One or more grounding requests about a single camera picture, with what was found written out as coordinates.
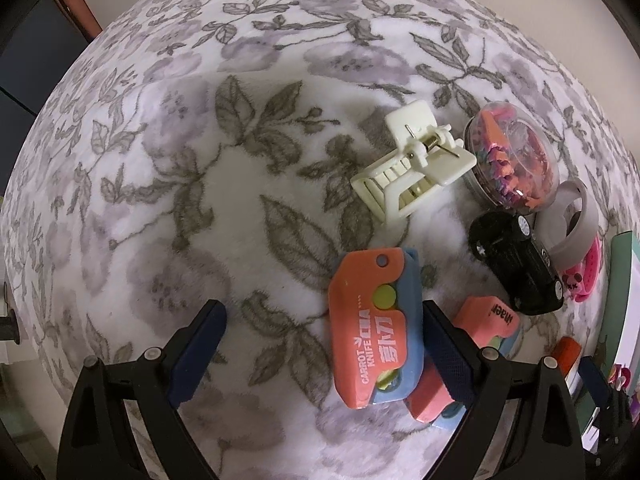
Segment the blue gripper pad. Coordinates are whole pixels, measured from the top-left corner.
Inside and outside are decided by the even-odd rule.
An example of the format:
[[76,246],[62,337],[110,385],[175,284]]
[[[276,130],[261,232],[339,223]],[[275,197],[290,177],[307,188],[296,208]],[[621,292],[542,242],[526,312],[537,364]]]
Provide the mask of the blue gripper pad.
[[422,284],[418,253],[414,249],[403,249],[404,269],[396,281],[398,308],[406,321],[406,361],[400,368],[398,385],[386,390],[373,389],[372,404],[406,399],[415,390],[424,366],[422,342]]
[[[433,303],[433,301],[425,301],[424,303]],[[424,348],[442,377],[449,395],[453,400],[462,402],[466,407],[471,406],[476,399],[471,366],[458,352],[438,319],[427,307],[424,308],[423,323]]]
[[611,390],[602,372],[596,366],[596,363],[593,362],[593,358],[585,356],[580,359],[578,374],[587,387],[595,405],[600,409],[606,408]]
[[[498,352],[502,354],[504,357],[507,357],[507,354],[511,351],[513,344],[518,338],[518,334],[520,333],[520,327],[507,339],[503,339],[500,344],[500,348]],[[454,431],[462,417],[466,413],[466,408],[462,406],[460,402],[452,402],[449,406],[447,406],[442,413],[438,416],[436,420],[434,420],[431,424],[436,428],[440,428],[441,430]]]
[[215,354],[226,330],[226,308],[219,301],[212,301],[207,317],[196,329],[174,368],[166,393],[173,408],[190,400]]

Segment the black plastic mount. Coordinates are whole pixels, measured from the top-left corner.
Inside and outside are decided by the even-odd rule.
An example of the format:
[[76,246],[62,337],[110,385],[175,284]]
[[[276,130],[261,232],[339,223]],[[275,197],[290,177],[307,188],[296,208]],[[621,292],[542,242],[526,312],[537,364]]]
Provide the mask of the black plastic mount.
[[[538,364],[507,361],[493,348],[478,348],[433,301],[423,302],[423,310],[427,352],[451,397],[467,408],[424,480],[474,478],[511,399],[520,402],[493,479],[640,478],[616,473],[621,467],[637,471],[638,453],[634,451],[638,446],[633,438],[638,440],[640,433],[631,430],[628,398],[607,384],[593,362],[583,359],[580,365],[585,384],[601,409],[597,455],[582,449],[574,406],[555,360],[543,358]],[[148,349],[129,363],[105,365],[93,356],[85,359],[62,431],[58,480],[149,478],[125,399],[138,402],[151,443],[170,479],[219,480],[186,431],[177,408],[193,396],[225,329],[225,307],[210,300],[164,349]]]
[[184,427],[177,407],[193,395],[226,329],[226,309],[209,300],[164,349],[136,361],[85,359],[60,439],[60,480],[147,480],[124,399],[136,400],[171,479],[218,480]]
[[6,316],[0,316],[0,341],[13,341],[20,344],[20,328],[15,310],[9,306],[9,293],[6,282],[2,283],[2,298],[6,305]]
[[520,403],[496,480],[583,480],[584,455],[571,396],[557,364],[507,361],[479,349],[433,301],[423,302],[424,341],[451,397],[467,412],[424,480],[472,479],[510,399]]

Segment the toy car wheel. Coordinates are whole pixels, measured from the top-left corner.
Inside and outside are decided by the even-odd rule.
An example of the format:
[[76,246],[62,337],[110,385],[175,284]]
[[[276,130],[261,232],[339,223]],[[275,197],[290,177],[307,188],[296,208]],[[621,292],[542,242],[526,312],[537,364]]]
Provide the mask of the toy car wheel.
[[522,215],[514,216],[511,224],[511,230],[513,232],[513,237],[519,242],[523,242],[524,240],[531,238],[531,226],[527,219]]
[[469,247],[471,253],[476,259],[484,262],[486,260],[486,249],[480,240],[469,240]]
[[454,401],[450,403],[444,410],[442,410],[440,416],[442,418],[453,418],[458,414],[458,412],[460,412],[463,407],[464,404]]
[[564,298],[564,287],[562,286],[562,282],[560,280],[555,280],[550,287],[553,290],[556,300],[562,301],[562,298]]
[[509,305],[513,310],[520,311],[522,300],[517,296],[509,296]]

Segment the pink object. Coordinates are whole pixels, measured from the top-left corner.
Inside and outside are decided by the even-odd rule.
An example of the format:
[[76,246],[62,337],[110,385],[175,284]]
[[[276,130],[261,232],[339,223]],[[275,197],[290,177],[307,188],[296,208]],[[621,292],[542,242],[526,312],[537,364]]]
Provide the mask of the pink object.
[[[488,346],[496,336],[508,338],[520,324],[520,318],[502,301],[493,296],[466,298],[453,325],[467,332],[479,348]],[[416,420],[431,422],[453,399],[433,363],[426,365],[415,390],[405,403]]]
[[613,365],[609,374],[609,384],[617,390],[626,390],[631,382],[631,371],[622,365]]
[[[556,196],[558,161],[542,128],[507,102],[487,103],[465,129],[465,147],[478,158],[466,176],[478,194],[526,215]],[[506,187],[500,181],[515,177]]]
[[596,236],[584,259],[562,273],[562,282],[576,303],[585,301],[593,292],[600,272],[601,257],[600,239]]
[[631,419],[633,420],[634,425],[638,423],[638,419],[640,418],[640,393],[636,392],[630,399],[631,402]]

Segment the floral blanket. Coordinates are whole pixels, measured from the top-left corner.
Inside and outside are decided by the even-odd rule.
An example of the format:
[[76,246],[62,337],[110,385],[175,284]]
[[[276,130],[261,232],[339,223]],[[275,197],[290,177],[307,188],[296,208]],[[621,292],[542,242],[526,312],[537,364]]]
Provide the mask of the floral blanket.
[[[473,0],[142,0],[49,97],[0,217],[20,320],[63,399],[85,356],[137,358],[217,298],[228,330],[180,412],[220,478],[422,478],[449,434],[402,402],[348,410],[326,320],[334,261],[372,246],[415,248],[449,315],[507,299],[468,252],[481,207],[462,182],[395,228],[351,190],[393,148],[384,115],[414,99],[457,136],[487,101],[527,109],[594,193],[600,235],[638,232],[638,170],[597,102]],[[523,319],[517,357],[562,335],[593,351],[606,283],[603,268],[589,301]]]

